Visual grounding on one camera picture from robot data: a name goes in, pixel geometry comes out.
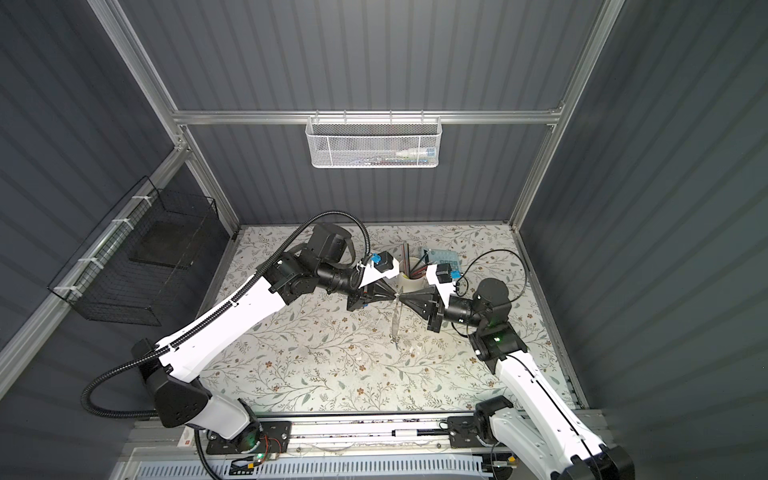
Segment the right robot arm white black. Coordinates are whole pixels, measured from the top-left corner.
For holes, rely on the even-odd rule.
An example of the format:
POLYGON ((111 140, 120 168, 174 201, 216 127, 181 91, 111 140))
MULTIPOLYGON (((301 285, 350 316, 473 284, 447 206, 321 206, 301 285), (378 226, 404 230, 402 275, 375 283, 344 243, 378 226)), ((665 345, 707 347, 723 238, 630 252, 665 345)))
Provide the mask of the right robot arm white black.
POLYGON ((558 396, 527 345, 509 322, 511 300, 504 282, 484 279, 473 297, 431 286, 399 300, 436 332, 443 322, 474 327, 476 357, 512 393, 475 407, 479 438, 509 448, 539 479, 633 479, 636 468, 620 446, 609 446, 558 396))

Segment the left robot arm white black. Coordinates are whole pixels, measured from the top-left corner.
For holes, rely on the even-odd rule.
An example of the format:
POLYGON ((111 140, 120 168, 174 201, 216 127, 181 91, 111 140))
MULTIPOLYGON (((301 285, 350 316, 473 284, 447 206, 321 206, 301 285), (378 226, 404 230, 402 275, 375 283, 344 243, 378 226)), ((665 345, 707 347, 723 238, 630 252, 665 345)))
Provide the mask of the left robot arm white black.
POLYGON ((318 223, 308 241, 288 240, 238 290, 158 341, 160 356, 142 376, 163 426, 208 430, 241 450, 254 448, 263 435, 256 415, 244 401, 205 387, 200 373, 249 329, 317 288, 345 295, 352 310, 394 299, 387 282, 398 275, 398 261, 388 252, 367 251, 345 262, 353 252, 349 231, 318 223))

